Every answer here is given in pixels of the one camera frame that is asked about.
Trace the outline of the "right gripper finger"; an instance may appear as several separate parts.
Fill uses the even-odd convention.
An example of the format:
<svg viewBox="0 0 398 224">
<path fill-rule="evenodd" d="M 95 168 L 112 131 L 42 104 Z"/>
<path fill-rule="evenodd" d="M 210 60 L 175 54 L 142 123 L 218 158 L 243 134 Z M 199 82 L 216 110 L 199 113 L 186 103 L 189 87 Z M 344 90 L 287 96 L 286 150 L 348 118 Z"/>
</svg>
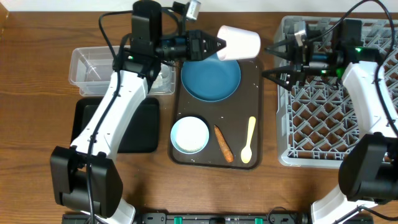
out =
<svg viewBox="0 0 398 224">
<path fill-rule="evenodd" d="M 293 84 L 295 84 L 295 71 L 291 66 L 264 70 L 261 75 L 288 91 L 290 91 Z"/>
<path fill-rule="evenodd" d="M 294 54 L 289 52 L 289 46 L 294 44 L 293 39 L 285 39 L 274 43 L 273 45 L 267 46 L 264 51 L 268 54 L 277 56 L 279 58 L 292 61 L 294 59 Z M 279 51 L 280 47 L 285 47 L 285 52 Z"/>
</svg>

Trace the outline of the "pink white cup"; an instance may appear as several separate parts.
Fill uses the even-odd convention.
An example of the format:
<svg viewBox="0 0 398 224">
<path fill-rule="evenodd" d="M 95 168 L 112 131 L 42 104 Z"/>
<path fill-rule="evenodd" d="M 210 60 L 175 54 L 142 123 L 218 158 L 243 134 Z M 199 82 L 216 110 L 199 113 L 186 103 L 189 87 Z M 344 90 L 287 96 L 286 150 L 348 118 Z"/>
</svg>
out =
<svg viewBox="0 0 398 224">
<path fill-rule="evenodd" d="M 258 33 L 230 26 L 221 26 L 217 37 L 226 41 L 226 47 L 217 52 L 221 61 L 255 58 L 261 49 Z"/>
</svg>

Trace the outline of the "pale yellow spoon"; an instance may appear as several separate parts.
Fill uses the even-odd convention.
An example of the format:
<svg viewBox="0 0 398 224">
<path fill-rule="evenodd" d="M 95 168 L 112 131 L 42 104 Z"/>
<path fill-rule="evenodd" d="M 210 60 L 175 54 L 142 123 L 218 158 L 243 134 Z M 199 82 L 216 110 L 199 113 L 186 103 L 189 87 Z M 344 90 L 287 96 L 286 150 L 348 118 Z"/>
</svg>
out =
<svg viewBox="0 0 398 224">
<path fill-rule="evenodd" d="M 256 118 L 251 116 L 248 121 L 248 132 L 246 138 L 246 145 L 241 150 L 241 160 L 243 163 L 247 164 L 252 157 L 252 150 L 251 150 L 251 141 L 252 135 L 254 133 L 254 128 L 256 126 Z"/>
</svg>

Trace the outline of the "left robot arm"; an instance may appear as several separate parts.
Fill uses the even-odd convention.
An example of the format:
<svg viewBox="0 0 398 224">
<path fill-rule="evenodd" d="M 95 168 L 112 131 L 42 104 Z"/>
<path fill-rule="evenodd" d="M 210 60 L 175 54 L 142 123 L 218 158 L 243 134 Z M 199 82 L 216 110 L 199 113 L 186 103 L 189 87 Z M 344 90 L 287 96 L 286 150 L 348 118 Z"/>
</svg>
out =
<svg viewBox="0 0 398 224">
<path fill-rule="evenodd" d="M 119 145 L 162 64 L 202 61 L 226 42 L 201 30 L 187 30 L 195 21 L 198 1 L 163 7 L 137 1 L 130 10 L 131 32 L 112 49 L 109 87 L 94 115 L 69 147 L 57 146 L 50 156 L 55 201 L 86 212 L 88 223 L 132 223 L 135 208 L 122 198 L 123 183 L 115 166 Z"/>
</svg>

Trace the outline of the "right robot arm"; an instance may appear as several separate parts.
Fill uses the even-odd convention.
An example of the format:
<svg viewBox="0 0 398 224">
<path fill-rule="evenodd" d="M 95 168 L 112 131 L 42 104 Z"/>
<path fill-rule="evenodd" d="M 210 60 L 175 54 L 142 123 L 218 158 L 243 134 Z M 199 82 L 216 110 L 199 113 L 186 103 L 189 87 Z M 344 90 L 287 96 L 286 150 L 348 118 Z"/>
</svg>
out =
<svg viewBox="0 0 398 224">
<path fill-rule="evenodd" d="M 323 32 L 304 22 L 294 26 L 291 39 L 266 48 L 289 64 L 264 71 L 264 78 L 286 90 L 303 85 L 308 76 L 339 78 L 357 117 L 360 140 L 340 165 L 338 185 L 312 204 L 310 223 L 343 223 L 397 199 L 397 111 L 384 81 L 381 54 L 363 45 L 362 25 L 355 19 L 338 21 L 329 30 L 327 53 L 313 48 Z"/>
</svg>

